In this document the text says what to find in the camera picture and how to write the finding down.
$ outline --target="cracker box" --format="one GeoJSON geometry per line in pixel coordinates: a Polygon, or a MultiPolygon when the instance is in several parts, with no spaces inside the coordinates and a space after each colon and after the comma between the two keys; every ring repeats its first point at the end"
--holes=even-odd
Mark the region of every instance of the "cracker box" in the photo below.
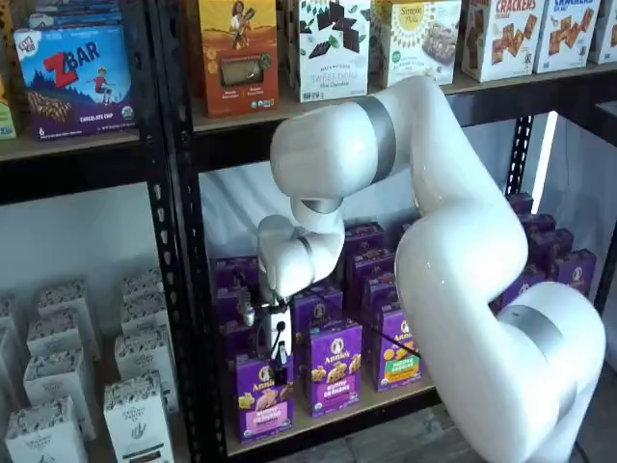
{"type": "Polygon", "coordinates": [[[50,286],[39,298],[39,315],[48,316],[65,309],[75,309],[79,315],[79,333],[86,350],[95,360],[100,359],[100,332],[98,322],[87,300],[86,282],[73,280],[66,284],[50,286]]]}
{"type": "Polygon", "coordinates": [[[602,0],[598,21],[591,41],[589,61],[611,63],[617,61],[617,1],[602,0]]]}
{"type": "Polygon", "coordinates": [[[547,0],[533,70],[583,68],[599,6],[600,0],[547,0]]]}
{"type": "Polygon", "coordinates": [[[385,8],[382,86],[389,87],[412,75],[432,77],[440,85],[451,84],[461,0],[392,0],[385,8]]]}
{"type": "Polygon", "coordinates": [[[200,17],[208,116],[276,108],[276,1],[200,0],[200,17]]]}
{"type": "Polygon", "coordinates": [[[20,29],[13,36],[39,139],[135,125],[121,25],[20,29]]]}
{"type": "Polygon", "coordinates": [[[59,311],[35,321],[28,331],[30,355],[44,356],[88,346],[79,333],[79,315],[73,309],[59,311]]]}
{"type": "Polygon", "coordinates": [[[305,390],[319,417],[360,402],[362,326],[345,319],[312,328],[305,390]]]}
{"type": "Polygon", "coordinates": [[[158,371],[167,411],[178,411],[174,362],[166,329],[155,328],[136,335],[118,336],[114,352],[121,380],[158,371]]]}
{"type": "Polygon", "coordinates": [[[555,259],[550,265],[549,279],[578,289],[588,296],[595,270],[596,256],[587,249],[581,249],[555,259]]]}
{"type": "Polygon", "coordinates": [[[529,75],[544,3],[545,0],[469,0],[463,72],[480,82],[529,75]]]}
{"type": "Polygon", "coordinates": [[[82,436],[91,441],[96,438],[100,409],[89,361],[82,349],[33,357],[26,368],[23,383],[33,405],[70,396],[82,436]]]}
{"type": "Polygon", "coordinates": [[[144,272],[122,280],[122,300],[132,301],[146,294],[158,294],[165,291],[163,288],[163,276],[158,267],[150,268],[144,272]]]}
{"type": "Polygon", "coordinates": [[[241,355],[235,364],[238,436],[247,443],[291,429],[293,355],[287,357],[287,383],[276,386],[267,360],[241,355]]]}
{"type": "Polygon", "coordinates": [[[174,463],[158,373],[105,386],[103,410],[118,461],[174,463]]]}
{"type": "Polygon", "coordinates": [[[12,413],[5,442],[14,462],[88,463],[68,396],[12,413]]]}
{"type": "Polygon", "coordinates": [[[300,102],[366,95],[370,0],[296,2],[300,102]]]}
{"type": "MultiPolygon", "coordinates": [[[[377,328],[384,336],[417,351],[405,314],[397,302],[379,309],[377,328]]],[[[373,358],[370,364],[377,391],[398,388],[421,378],[420,359],[416,355],[379,334],[373,334],[371,338],[373,358]]]]}
{"type": "Polygon", "coordinates": [[[566,229],[534,233],[529,237],[529,262],[548,271],[557,258],[572,251],[574,236],[566,229]]]}

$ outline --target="gray metal band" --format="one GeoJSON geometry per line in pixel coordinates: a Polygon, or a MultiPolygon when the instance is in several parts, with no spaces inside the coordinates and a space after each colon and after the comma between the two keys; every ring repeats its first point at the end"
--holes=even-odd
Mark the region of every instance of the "gray metal band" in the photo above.
{"type": "Polygon", "coordinates": [[[315,256],[312,253],[312,248],[310,247],[310,243],[303,236],[298,236],[298,241],[302,243],[302,245],[307,250],[308,254],[308,263],[310,264],[310,283],[315,283],[315,278],[317,274],[317,270],[315,269],[315,256]]]}
{"type": "MultiPolygon", "coordinates": [[[[566,340],[559,328],[543,313],[528,306],[506,307],[497,319],[523,332],[540,350],[547,363],[552,363],[566,340]]],[[[565,417],[577,398],[577,383],[571,381],[559,395],[559,418],[565,417]]]]}
{"type": "Polygon", "coordinates": [[[379,99],[375,96],[365,96],[356,100],[358,105],[366,112],[366,115],[375,129],[377,139],[377,171],[371,183],[386,178],[396,159],[396,134],[394,133],[394,123],[389,116],[389,112],[379,99]]]}

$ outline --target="chocolate bar box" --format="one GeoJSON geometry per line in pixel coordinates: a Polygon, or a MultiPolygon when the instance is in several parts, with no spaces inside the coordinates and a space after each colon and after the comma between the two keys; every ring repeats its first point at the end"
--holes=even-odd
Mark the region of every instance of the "chocolate bar box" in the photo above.
{"type": "Polygon", "coordinates": [[[305,392],[319,417],[360,401],[362,326],[350,319],[310,330],[305,392]]]}
{"type": "Polygon", "coordinates": [[[549,0],[469,0],[461,69],[479,82],[529,75],[549,0]]]}
{"type": "Polygon", "coordinates": [[[583,68],[600,0],[546,0],[534,72],[583,68]]]}
{"type": "Polygon", "coordinates": [[[461,0],[384,2],[381,28],[384,88],[412,76],[426,75],[451,84],[461,0]]]}
{"type": "Polygon", "coordinates": [[[238,437],[247,443],[291,429],[293,355],[287,357],[287,382],[277,386],[270,362],[240,355],[235,364],[238,437]]]}
{"type": "Polygon", "coordinates": [[[295,2],[300,102],[366,95],[370,0],[295,2]]]}
{"type": "MultiPolygon", "coordinates": [[[[417,351],[416,342],[398,302],[381,307],[377,327],[384,336],[417,351]]],[[[377,391],[387,391],[421,378],[420,359],[379,334],[372,334],[371,372],[377,391]]]]}

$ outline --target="white packaging box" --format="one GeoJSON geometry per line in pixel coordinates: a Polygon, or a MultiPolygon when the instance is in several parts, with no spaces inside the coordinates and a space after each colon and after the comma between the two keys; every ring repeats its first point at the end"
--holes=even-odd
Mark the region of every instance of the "white packaging box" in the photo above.
{"type": "Polygon", "coordinates": [[[479,82],[529,75],[545,0],[469,0],[461,69],[479,82]]]}
{"type": "Polygon", "coordinates": [[[70,397],[13,413],[5,442],[15,463],[88,463],[70,397]]]}
{"type": "Polygon", "coordinates": [[[33,405],[70,396],[77,424],[87,441],[96,438],[100,419],[90,361],[84,358],[81,349],[33,357],[23,378],[26,393],[33,405]]]}
{"type": "Polygon", "coordinates": [[[17,410],[30,404],[23,389],[23,373],[13,337],[8,330],[0,328],[0,386],[17,410]]]}
{"type": "Polygon", "coordinates": [[[158,371],[167,411],[177,412],[174,362],[165,328],[155,328],[137,335],[118,336],[115,355],[122,380],[158,371]]]}
{"type": "Polygon", "coordinates": [[[86,282],[72,280],[69,283],[51,286],[40,294],[39,315],[48,316],[52,313],[75,309],[79,313],[79,332],[88,352],[95,360],[100,359],[100,334],[95,316],[90,311],[86,300],[86,282]]]}
{"type": "Polygon", "coordinates": [[[617,1],[602,0],[594,37],[589,50],[589,61],[612,63],[617,61],[617,1]]]}
{"type": "Polygon", "coordinates": [[[164,291],[163,277],[161,269],[158,267],[150,268],[145,272],[138,273],[132,277],[126,277],[122,280],[123,301],[131,301],[146,294],[164,291]]]}
{"type": "Polygon", "coordinates": [[[74,309],[44,316],[32,323],[28,330],[28,350],[33,357],[83,348],[84,342],[79,333],[79,314],[74,309]]]}
{"type": "Polygon", "coordinates": [[[387,4],[381,26],[382,87],[412,75],[451,84],[461,0],[387,4]]]}
{"type": "Polygon", "coordinates": [[[300,102],[366,95],[370,0],[298,3],[300,102]]]}
{"type": "Polygon", "coordinates": [[[174,463],[158,373],[106,386],[103,409],[118,461],[174,463]]]}
{"type": "Polygon", "coordinates": [[[587,65],[600,0],[547,0],[534,72],[587,65]]]}

